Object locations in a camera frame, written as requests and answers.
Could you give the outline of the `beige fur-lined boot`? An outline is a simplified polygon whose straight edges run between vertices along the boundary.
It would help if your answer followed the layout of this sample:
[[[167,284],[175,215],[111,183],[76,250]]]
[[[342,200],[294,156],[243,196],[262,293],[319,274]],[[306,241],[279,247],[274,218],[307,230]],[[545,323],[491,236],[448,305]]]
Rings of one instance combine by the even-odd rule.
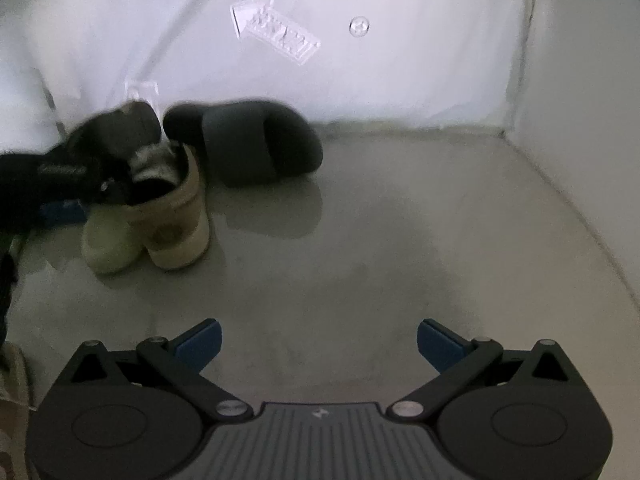
[[[210,226],[205,188],[192,148],[177,142],[140,148],[122,204],[96,205],[81,234],[81,255],[95,274],[115,274],[147,252],[175,271],[206,253]]]

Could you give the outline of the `black sneaker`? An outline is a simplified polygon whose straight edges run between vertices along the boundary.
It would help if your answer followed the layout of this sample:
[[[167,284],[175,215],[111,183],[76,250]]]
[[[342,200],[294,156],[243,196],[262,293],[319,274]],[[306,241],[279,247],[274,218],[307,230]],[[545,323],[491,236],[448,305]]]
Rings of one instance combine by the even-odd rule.
[[[160,142],[152,106],[131,101],[91,117],[44,154],[1,155],[1,229],[9,234],[77,223],[95,204],[120,204],[140,148]]]

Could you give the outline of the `dark grey slide sandal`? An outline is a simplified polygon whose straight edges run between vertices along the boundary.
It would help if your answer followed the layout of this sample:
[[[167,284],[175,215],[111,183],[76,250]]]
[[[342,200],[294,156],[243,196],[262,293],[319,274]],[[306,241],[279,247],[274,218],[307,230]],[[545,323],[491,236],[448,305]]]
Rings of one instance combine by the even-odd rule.
[[[207,180],[228,188],[306,176],[323,162],[311,124],[276,101],[179,103],[165,113],[163,127],[170,140],[193,151]]]

